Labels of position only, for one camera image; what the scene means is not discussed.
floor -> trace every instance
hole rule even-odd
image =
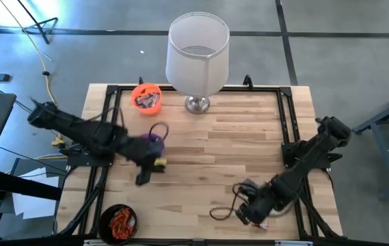
[[[33,24],[17,1],[4,1],[23,25]],[[250,74],[257,85],[308,85],[316,115],[335,115],[349,126],[389,105],[389,35],[380,38],[382,33],[389,33],[389,0],[23,3],[39,21],[58,17],[56,28],[63,30],[165,31],[181,14],[210,12],[226,21],[231,31],[255,35],[231,37],[229,83],[240,84],[244,75]],[[285,25],[278,21],[277,7],[283,9]],[[12,75],[10,82],[0,83],[0,89],[15,93],[18,100],[30,106],[30,98],[46,101],[49,97],[42,66],[27,37],[1,33],[4,27],[16,26],[0,3],[0,72]],[[286,30],[292,35],[281,36]],[[132,83],[139,76],[145,81],[166,81],[167,36],[128,36],[121,35],[122,31],[114,32],[117,35],[108,35],[109,31],[97,36],[86,33],[49,36],[50,45],[33,36],[41,51],[53,60],[46,60],[46,64],[52,74],[53,93],[63,110],[80,115],[89,83]],[[335,38],[338,35],[330,33],[349,33],[352,38]],[[26,113],[15,107],[0,146],[35,157],[56,151],[50,146],[51,140],[50,132],[30,127]],[[344,157],[333,164],[332,176],[345,236],[389,243],[389,200],[378,198],[386,190],[387,169],[372,134],[353,136],[339,152]],[[8,171],[14,159],[13,154],[0,150],[0,170]],[[12,238],[7,226],[2,221],[0,236]],[[35,223],[22,227],[28,232]],[[33,235],[49,234],[49,228]]]

wooden tabletop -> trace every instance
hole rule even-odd
[[[107,84],[90,84],[83,118],[102,111],[106,87]],[[301,138],[310,139],[317,133],[310,89],[296,86],[292,92]],[[136,238],[298,238],[293,209],[282,217],[268,217],[267,231],[243,225],[235,215],[225,221],[210,218],[211,208],[231,205],[232,184],[246,178],[261,184],[284,169],[276,94],[219,92],[210,99],[207,113],[194,115],[186,111],[182,94],[163,92],[161,113],[150,117],[130,105],[130,91],[123,92],[121,106],[129,134],[147,133],[158,121],[170,125],[165,140],[167,169],[164,174],[152,174],[149,184],[136,187],[138,167],[118,156],[109,170],[102,211],[114,204],[131,206],[139,221]],[[163,133],[163,129],[157,129],[157,133]],[[57,212],[59,230],[82,205],[89,172],[89,167],[79,167],[67,178]],[[342,234],[327,176],[313,170],[309,181],[314,206],[333,231]],[[88,216],[87,231],[93,214],[94,206]],[[309,232],[305,208],[303,215]]]

orange bowl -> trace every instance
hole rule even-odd
[[[145,96],[149,93],[159,93],[159,99],[156,102],[156,104],[148,109],[143,109],[137,105],[135,102],[136,98]],[[161,89],[159,89],[158,85],[155,85],[154,83],[143,83],[141,85],[138,85],[135,89],[133,89],[131,94],[131,104],[134,108],[138,109],[141,113],[145,115],[156,115],[159,112],[161,112],[161,101],[162,101],[162,92]]]

paper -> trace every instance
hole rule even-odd
[[[57,187],[57,184],[59,184],[59,177],[45,178],[44,180],[39,180],[38,182]],[[24,211],[23,219],[53,216],[55,214],[55,200],[31,197],[31,203],[33,208],[29,208]]]
[[[33,176],[33,175],[43,174],[43,175],[39,175],[39,176],[25,178],[27,180],[32,180],[32,179],[37,179],[37,178],[46,178],[46,174],[44,174],[44,173],[45,173],[45,167],[38,168],[36,170],[33,170],[33,171],[28,172],[26,174],[23,174],[21,176]],[[12,194],[12,198],[13,198],[13,201],[14,201],[15,215],[20,215],[20,214],[22,214],[24,212],[24,207],[23,207],[24,204],[22,203],[22,201],[23,201],[22,196],[26,196],[26,195],[21,195],[21,194],[18,194],[18,193],[13,193]]]
[[[57,187],[59,184],[59,177],[47,178],[45,173],[46,169],[43,167],[33,170],[27,174],[23,174],[20,177],[32,176],[24,178],[35,182],[40,182],[45,185]],[[17,193],[13,193],[12,197],[14,201],[15,215],[23,213],[23,219],[53,216],[55,214],[55,200],[32,197],[29,195],[21,195]]]

white lamp shade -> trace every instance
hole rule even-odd
[[[167,80],[188,95],[207,97],[229,76],[229,28],[215,15],[192,12],[177,18],[168,34]]]

